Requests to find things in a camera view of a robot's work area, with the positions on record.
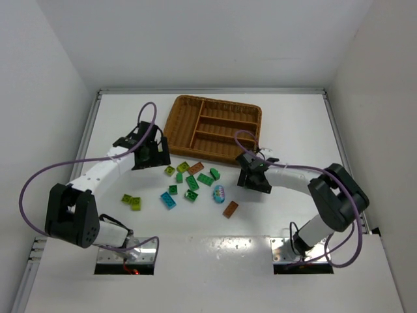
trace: teal lego brick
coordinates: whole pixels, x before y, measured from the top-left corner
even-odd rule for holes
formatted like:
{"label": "teal lego brick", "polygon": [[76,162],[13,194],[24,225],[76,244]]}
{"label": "teal lego brick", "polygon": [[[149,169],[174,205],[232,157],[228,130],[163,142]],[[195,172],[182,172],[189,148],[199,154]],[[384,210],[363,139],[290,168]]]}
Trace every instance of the teal lego brick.
{"label": "teal lego brick", "polygon": [[198,175],[197,180],[198,181],[201,181],[203,184],[206,184],[207,186],[210,186],[210,187],[211,187],[211,185],[214,182],[214,179],[213,178],[211,178],[211,177],[209,177],[207,175],[204,175],[204,174]]}
{"label": "teal lego brick", "polygon": [[195,199],[197,199],[198,194],[196,194],[194,191],[192,191],[192,190],[188,189],[188,190],[186,191],[186,193],[184,194],[184,197],[185,197],[186,199],[190,200],[191,202],[194,202],[194,201],[195,201]]}
{"label": "teal lego brick", "polygon": [[173,196],[175,194],[178,194],[178,190],[177,190],[177,186],[176,185],[169,186],[169,194],[171,196]]}
{"label": "teal lego brick", "polygon": [[193,175],[188,176],[187,178],[185,178],[185,180],[187,181],[187,184],[190,187],[191,191],[196,191],[198,188],[200,188]]}
{"label": "teal lego brick", "polygon": [[167,208],[170,210],[177,204],[175,203],[174,199],[168,194],[168,192],[164,192],[161,195],[161,199],[163,203],[167,206]]}

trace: cable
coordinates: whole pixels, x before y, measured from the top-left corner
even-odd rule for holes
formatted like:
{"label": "cable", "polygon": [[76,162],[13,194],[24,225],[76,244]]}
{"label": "cable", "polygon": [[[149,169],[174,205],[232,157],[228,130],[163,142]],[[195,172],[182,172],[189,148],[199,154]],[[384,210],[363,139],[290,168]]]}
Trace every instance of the cable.
{"label": "cable", "polygon": [[156,146],[159,146],[159,144],[162,141],[162,137],[164,137],[164,133],[162,132],[162,129],[158,127],[158,130],[159,130],[159,134],[160,134],[161,138],[159,138],[159,142],[156,144]]}
{"label": "cable", "polygon": [[[323,257],[326,257],[326,259],[328,260],[328,262],[329,262],[329,264],[332,266],[332,267],[337,267],[337,268],[342,268],[342,267],[346,267],[346,266],[349,266],[350,264],[352,264],[357,258],[358,258],[358,256],[359,256],[359,254],[360,254],[360,251],[361,251],[361,249],[362,249],[362,232],[361,232],[361,222],[360,222],[360,217],[359,217],[359,210],[358,210],[358,208],[357,208],[357,206],[356,206],[356,204],[355,204],[355,202],[354,202],[354,200],[353,200],[353,198],[352,198],[352,196],[349,194],[349,192],[347,191],[347,189],[346,189],[346,187],[345,186],[343,186],[343,183],[339,180],[339,179],[337,179],[337,177],[336,176],[334,176],[333,174],[331,174],[330,172],[328,172],[328,171],[326,171],[326,170],[324,170],[324,169],[321,169],[321,168],[316,168],[316,167],[314,167],[314,166],[304,166],[304,165],[287,165],[287,166],[284,166],[284,165],[282,165],[282,164],[276,164],[276,163],[273,163],[273,162],[270,162],[270,161],[267,161],[267,160],[262,160],[262,158],[259,158],[258,156],[256,156],[252,151],[249,151],[249,150],[247,150],[240,142],[239,142],[239,140],[238,140],[238,135],[240,134],[240,133],[247,133],[247,134],[249,134],[251,137],[253,137],[254,139],[255,139],[255,141],[258,143],[258,140],[257,140],[257,138],[255,137],[255,135],[253,135],[251,132],[248,132],[247,130],[238,130],[237,132],[235,132],[235,142],[236,142],[236,144],[244,151],[244,152],[246,152],[246,153],[248,153],[251,157],[253,157],[253,158],[256,158],[256,159],[258,159],[258,160],[261,160],[261,161],[263,161],[265,164],[268,164],[269,166],[276,166],[276,167],[279,167],[279,168],[284,168],[284,167],[287,167],[287,168],[294,168],[294,169],[303,169],[303,170],[311,170],[311,171],[317,171],[317,172],[319,172],[319,173],[322,173],[322,174],[325,174],[325,175],[327,175],[327,176],[329,176],[329,178],[331,178],[331,180],[333,180],[336,184],[337,184],[337,186],[340,188],[340,190],[346,195],[346,197],[347,197],[347,199],[349,200],[349,202],[351,203],[351,205],[352,205],[352,208],[353,208],[353,213],[354,213],[354,217],[355,217],[355,220],[356,220],[356,223],[358,224],[358,245],[356,246],[356,251],[355,251],[355,253],[353,254],[353,256],[348,260],[348,261],[346,261],[345,263],[343,263],[343,264],[335,264],[335,263],[333,263],[331,260],[330,260],[330,258],[327,256],[328,255],[328,253],[329,252],[327,252],[326,250],[324,251],[324,254],[322,255],[322,256],[320,256],[320,257],[317,257],[317,258],[314,258],[314,259],[310,259],[310,260],[308,260],[308,261],[305,261],[305,262],[302,262],[302,263],[311,263],[311,262],[313,262],[313,261],[316,261],[316,260],[318,260],[318,259],[321,259],[321,258],[323,258]],[[344,244],[347,240],[349,240],[349,238],[351,237],[351,234],[349,234],[349,236],[348,236],[348,238],[346,238],[342,243]],[[328,236],[327,237],[327,240],[326,240],[326,242],[328,243],[328,241],[329,241],[329,239],[330,238],[332,238],[332,236],[330,235],[330,236]]]}
{"label": "cable", "polygon": [[[29,225],[30,228],[32,228],[33,230],[37,231],[38,233],[40,233],[40,234],[42,234],[42,235],[44,235],[46,237],[49,237],[46,232],[40,230],[39,228],[37,228],[35,225],[32,224],[32,222],[27,218],[27,216],[25,214],[25,211],[23,209],[23,196],[25,194],[25,191],[26,191],[27,187],[29,186],[29,184],[32,182],[33,179],[35,179],[38,175],[44,173],[45,171],[48,171],[48,170],[50,170],[52,168],[57,168],[59,166],[70,165],[70,164],[77,164],[77,163],[86,163],[86,162],[108,161],[108,160],[111,160],[112,158],[122,158],[122,157],[125,157],[129,153],[134,152],[145,141],[146,137],[149,135],[149,133],[152,130],[152,127],[155,124],[155,119],[156,119],[156,104],[153,103],[153,102],[147,102],[147,103],[145,103],[142,106],[141,110],[139,111],[139,115],[137,116],[137,121],[139,123],[140,118],[141,118],[141,114],[142,114],[143,110],[147,106],[149,106],[149,105],[152,105],[154,107],[154,115],[152,117],[152,121],[151,121],[148,129],[146,130],[146,132],[142,136],[142,138],[138,141],[138,143],[135,144],[127,152],[124,152],[124,153],[121,153],[121,154],[115,155],[115,156],[105,156],[105,157],[101,157],[101,158],[84,158],[84,159],[80,159],[80,160],[73,160],[73,161],[66,161],[66,162],[55,163],[55,164],[46,166],[45,168],[42,168],[41,170],[37,171],[35,174],[33,174],[32,176],[30,176],[30,178],[23,185],[22,190],[20,191],[20,195],[19,195],[19,211],[20,211],[20,214],[21,214],[23,220],[26,222],[26,224]],[[130,249],[133,249],[135,247],[136,246],[132,246],[130,248],[127,248],[125,251],[130,250]]]}
{"label": "cable", "polygon": [[129,270],[126,266],[126,259],[123,259],[123,269],[128,272],[129,274],[132,274],[131,270]]}
{"label": "cable", "polygon": [[295,252],[295,249],[294,249],[293,225],[294,225],[294,227],[295,227],[296,231],[297,231],[297,232],[299,232],[299,229],[298,229],[297,224],[295,224],[295,222],[290,222],[290,223],[289,223],[289,243],[291,244],[291,250],[293,251],[293,253],[294,253],[296,256],[302,256],[302,255],[301,255],[301,254],[299,254],[298,252]]}

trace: toy block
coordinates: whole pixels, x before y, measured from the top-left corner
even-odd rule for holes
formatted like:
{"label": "toy block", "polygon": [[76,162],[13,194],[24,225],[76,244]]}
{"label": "toy block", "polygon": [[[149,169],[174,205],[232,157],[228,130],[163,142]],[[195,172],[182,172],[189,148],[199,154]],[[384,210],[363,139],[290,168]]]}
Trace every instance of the toy block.
{"label": "toy block", "polygon": [[161,199],[163,203],[167,206],[167,208],[170,210],[177,204],[175,203],[174,199],[168,194],[168,192],[164,192],[161,195]]}
{"label": "toy block", "polygon": [[211,174],[211,176],[213,176],[213,179],[215,181],[218,181],[220,179],[220,173],[215,168],[210,169],[210,174]]}
{"label": "toy block", "polygon": [[180,165],[177,166],[177,171],[179,171],[180,173],[184,173],[185,171],[188,170],[188,168],[190,168],[190,166],[188,165],[187,162],[183,162]]}
{"label": "toy block", "polygon": [[165,172],[169,175],[169,176],[172,176],[174,173],[175,173],[175,168],[173,168],[172,166],[168,166],[166,169],[165,169]]}
{"label": "toy block", "polygon": [[204,165],[201,162],[194,164],[191,168],[188,169],[188,173],[190,175],[194,175],[195,173],[201,171],[204,168]]}
{"label": "toy block", "polygon": [[211,177],[209,177],[207,175],[204,175],[204,174],[198,175],[197,180],[198,181],[201,181],[203,184],[205,184],[207,186],[210,186],[210,187],[211,187],[211,185],[214,182],[214,179],[213,178],[211,178]]}
{"label": "toy block", "polygon": [[140,211],[141,210],[141,198],[132,198],[131,202],[132,211]]}
{"label": "toy block", "polygon": [[182,173],[177,173],[177,183],[182,184]]}
{"label": "toy block", "polygon": [[186,193],[184,194],[185,198],[187,198],[188,200],[190,200],[191,202],[194,202],[195,199],[197,199],[198,194],[196,194],[194,191],[188,189],[186,191]]}
{"label": "toy block", "polygon": [[169,186],[169,194],[171,196],[173,196],[174,194],[178,194],[178,190],[177,190],[176,185]]}
{"label": "toy block", "polygon": [[122,198],[122,202],[125,204],[130,204],[132,201],[132,196],[129,196],[128,194],[124,194]]}
{"label": "toy block", "polygon": [[188,186],[190,187],[191,191],[196,191],[198,188],[200,188],[193,175],[188,176],[187,178],[185,178],[185,180]]}
{"label": "toy block", "polygon": [[238,206],[239,206],[239,204],[237,204],[236,202],[232,201],[226,207],[226,210],[224,210],[223,216],[226,217],[226,218],[230,218],[230,216],[232,216],[232,214],[236,211],[236,209],[237,209]]}

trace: lego brick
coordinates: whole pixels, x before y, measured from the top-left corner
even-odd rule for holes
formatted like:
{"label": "lego brick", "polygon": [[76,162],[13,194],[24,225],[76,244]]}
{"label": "lego brick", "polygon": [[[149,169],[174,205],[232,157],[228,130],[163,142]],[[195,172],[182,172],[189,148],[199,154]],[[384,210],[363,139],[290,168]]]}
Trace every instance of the lego brick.
{"label": "lego brick", "polygon": [[211,174],[211,176],[213,176],[213,179],[214,179],[215,181],[218,181],[218,180],[220,179],[220,173],[219,173],[219,171],[218,171],[218,170],[216,170],[215,168],[211,168],[211,169],[210,169],[210,174]]}
{"label": "lego brick", "polygon": [[182,173],[177,173],[177,183],[182,184]]}
{"label": "lego brick", "polygon": [[169,186],[169,194],[171,196],[173,196],[174,194],[178,194],[178,190],[177,190],[176,185]]}
{"label": "lego brick", "polygon": [[201,162],[198,162],[197,164],[194,164],[191,168],[188,169],[188,173],[190,175],[194,175],[195,173],[198,173],[204,168],[204,165]]}
{"label": "lego brick", "polygon": [[165,169],[165,172],[169,175],[169,176],[172,176],[174,173],[175,173],[175,168],[173,168],[172,166],[168,166],[166,169]]}
{"label": "lego brick", "polygon": [[184,194],[185,198],[187,198],[188,200],[190,200],[191,202],[194,202],[195,199],[197,199],[198,194],[196,194],[194,191],[188,189],[186,191],[186,193]]}
{"label": "lego brick", "polygon": [[223,186],[217,185],[214,187],[213,198],[214,201],[216,201],[217,203],[224,202],[224,200],[226,199],[226,195]]}
{"label": "lego brick", "polygon": [[141,198],[132,198],[131,202],[132,211],[140,211],[141,210]]}
{"label": "lego brick", "polygon": [[187,178],[185,178],[185,180],[188,186],[190,187],[191,191],[196,191],[198,188],[200,188],[193,175],[188,176]]}
{"label": "lego brick", "polygon": [[184,173],[188,170],[188,168],[190,168],[188,163],[183,162],[183,163],[181,163],[180,165],[177,166],[177,171],[179,171],[180,173]]}
{"label": "lego brick", "polygon": [[122,202],[125,204],[130,204],[132,201],[132,196],[129,196],[128,194],[124,194],[122,198]]}
{"label": "lego brick", "polygon": [[161,195],[161,199],[163,203],[167,206],[167,208],[170,210],[177,204],[175,203],[174,199],[168,194],[168,192],[164,192]]}
{"label": "lego brick", "polygon": [[230,218],[230,216],[232,216],[232,214],[236,211],[236,209],[237,209],[238,206],[239,206],[239,204],[237,204],[236,202],[232,201],[226,207],[226,210],[224,210],[223,216],[226,217],[226,218]]}
{"label": "lego brick", "polygon": [[211,187],[211,185],[214,182],[214,179],[213,178],[211,178],[211,177],[209,177],[207,175],[204,175],[204,174],[198,175],[197,180],[198,181],[201,181],[203,184],[205,184],[205,185],[207,185],[209,187]]}

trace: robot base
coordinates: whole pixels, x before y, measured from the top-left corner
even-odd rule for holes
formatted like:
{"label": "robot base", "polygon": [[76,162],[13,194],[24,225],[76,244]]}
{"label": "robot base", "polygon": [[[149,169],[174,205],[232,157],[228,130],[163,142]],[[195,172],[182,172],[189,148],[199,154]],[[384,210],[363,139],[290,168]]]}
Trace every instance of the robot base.
{"label": "robot base", "polygon": [[[308,251],[305,261],[323,255],[324,243],[323,240]],[[271,237],[270,244],[274,274],[333,274],[333,268],[326,261],[326,258],[321,258],[307,265],[289,266],[300,261],[300,256],[296,255],[291,248],[289,237]]]}
{"label": "robot base", "polygon": [[[137,245],[148,238],[132,237],[128,246]],[[139,272],[139,275],[154,274],[154,260],[157,242],[155,240],[145,243],[135,249],[126,252],[113,252],[99,248],[97,253],[95,275],[131,275],[124,267]]]}

